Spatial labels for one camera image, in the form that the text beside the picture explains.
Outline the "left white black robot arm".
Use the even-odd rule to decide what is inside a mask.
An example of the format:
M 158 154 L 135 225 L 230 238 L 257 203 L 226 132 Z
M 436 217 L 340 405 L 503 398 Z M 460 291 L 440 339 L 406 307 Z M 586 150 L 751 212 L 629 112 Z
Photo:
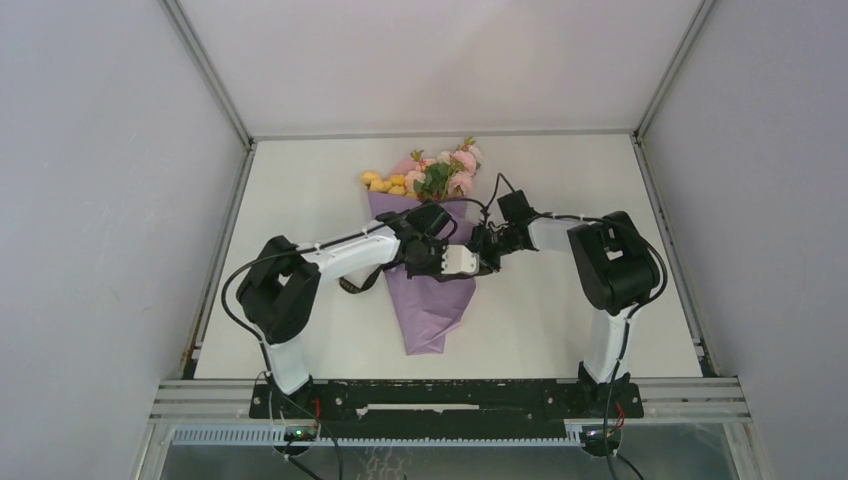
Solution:
M 259 256 L 238 268 L 235 299 L 243 314 L 236 322 L 260 342 L 274 404 L 290 417 L 305 414 L 313 394 L 300 334 L 319 289 L 357 270 L 400 264 L 410 276 L 438 280 L 467 278 L 479 270 L 476 254 L 441 234 L 454 218 L 437 203 L 384 212 L 362 229 L 339 238 L 298 246 L 284 236 L 269 240 Z

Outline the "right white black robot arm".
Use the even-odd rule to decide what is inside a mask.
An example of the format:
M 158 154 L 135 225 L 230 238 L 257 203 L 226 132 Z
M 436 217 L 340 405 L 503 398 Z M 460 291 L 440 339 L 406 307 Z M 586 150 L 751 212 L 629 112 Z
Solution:
M 498 199 L 503 223 L 480 223 L 465 247 L 476 259 L 476 274 L 495 273 L 501 259 L 517 251 L 559 251 L 572 255 L 580 286 L 594 308 L 590 344 L 580 374 L 578 402 L 592 416 L 605 415 L 618 400 L 614 382 L 629 375 L 625 366 L 634 319 L 661 296 L 668 269 L 658 250 L 630 215 L 601 217 L 542 213 L 523 191 Z

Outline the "purple pink wrapping paper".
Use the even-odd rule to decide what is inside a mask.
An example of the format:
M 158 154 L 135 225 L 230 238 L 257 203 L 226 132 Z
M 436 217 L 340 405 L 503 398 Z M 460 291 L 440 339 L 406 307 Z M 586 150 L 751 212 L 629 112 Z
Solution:
M 367 194 L 371 214 L 389 210 L 404 211 L 421 202 L 402 196 L 369 192 Z M 466 218 L 469 203 L 443 204 L 458 210 L 464 208 L 456 240 L 451 244 L 462 244 L 469 240 L 474 223 Z M 405 352 L 407 355 L 441 354 L 447 334 L 457 328 L 476 290 L 474 279 L 439 282 L 426 276 L 408 278 L 403 267 L 383 273 L 398 320 Z

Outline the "fake flower bouquet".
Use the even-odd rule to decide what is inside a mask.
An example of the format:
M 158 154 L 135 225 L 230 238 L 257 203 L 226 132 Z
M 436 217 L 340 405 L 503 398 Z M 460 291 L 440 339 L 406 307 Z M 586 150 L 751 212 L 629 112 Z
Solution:
M 369 192 L 418 201 L 460 198 L 474 189 L 482 159 L 477 139 L 469 136 L 453 150 L 443 150 L 434 157 L 426 156 L 424 150 L 413 150 L 388 175 L 366 171 L 359 180 Z

